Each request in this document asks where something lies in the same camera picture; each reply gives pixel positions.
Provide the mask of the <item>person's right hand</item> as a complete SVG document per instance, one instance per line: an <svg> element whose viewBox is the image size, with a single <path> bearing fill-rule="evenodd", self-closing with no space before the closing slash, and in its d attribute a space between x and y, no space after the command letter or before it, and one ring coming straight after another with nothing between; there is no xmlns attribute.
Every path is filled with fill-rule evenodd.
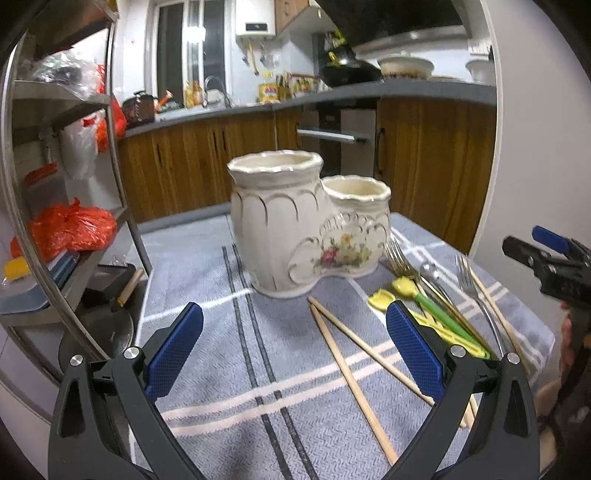
<svg viewBox="0 0 591 480"><path fill-rule="evenodd" d="M535 397L535 408L538 416L546 416L549 414L553 405L555 404L558 392L563 384L563 380L568 374L568 371L574 364L575 353L572 348L572 321L570 316L570 305L562 301L560 308L566 312L561 324L561 343L560 343L560 357L559 357L559 376L551 382L544 385Z"/></svg>

